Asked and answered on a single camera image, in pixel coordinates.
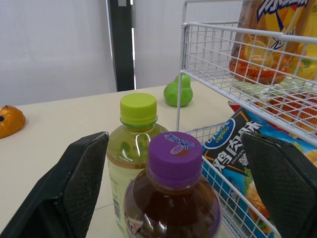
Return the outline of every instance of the black pole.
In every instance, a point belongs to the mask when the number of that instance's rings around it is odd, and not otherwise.
[[[112,59],[117,91],[134,89],[130,0],[108,0]]]

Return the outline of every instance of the toy pear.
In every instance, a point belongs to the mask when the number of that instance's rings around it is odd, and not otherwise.
[[[13,107],[4,106],[0,110],[0,139],[12,135],[23,128],[25,116]]]
[[[174,107],[177,107],[177,95],[178,95],[178,76],[173,82],[168,84],[164,89],[164,98],[166,102]],[[190,86],[190,77],[186,74],[182,75],[182,95],[180,100],[180,106],[188,105],[193,99],[193,90]]]

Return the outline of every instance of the green pear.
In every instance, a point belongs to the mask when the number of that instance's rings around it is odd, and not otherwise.
[[[177,107],[177,95],[178,95],[178,76],[173,82],[168,84],[164,89],[164,98],[168,104]],[[190,87],[190,77],[186,74],[182,75],[182,95],[180,100],[180,106],[188,105],[193,99],[193,90]]]

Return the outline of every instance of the white wall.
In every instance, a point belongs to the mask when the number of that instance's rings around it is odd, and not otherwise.
[[[184,0],[134,0],[136,87],[170,83],[179,72]],[[187,21],[237,21],[242,2],[188,4]]]
[[[0,106],[115,91],[105,0],[0,1]]]

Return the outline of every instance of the brand logo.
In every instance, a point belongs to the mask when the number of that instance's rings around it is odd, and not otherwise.
[[[178,144],[171,149],[170,153],[172,155],[179,154],[184,149],[188,150],[189,147],[194,147],[194,143],[190,143],[187,140],[180,139],[176,135],[173,135],[172,133],[165,135],[165,138],[171,142],[175,142]]]
[[[205,143],[205,147],[207,149],[216,149],[224,145],[230,139],[235,125],[236,121],[230,118],[223,128]]]
[[[263,14],[276,14],[280,31],[284,29],[283,21],[278,14],[278,10],[297,5],[297,7],[307,6],[308,0],[264,0],[257,10],[258,22]]]

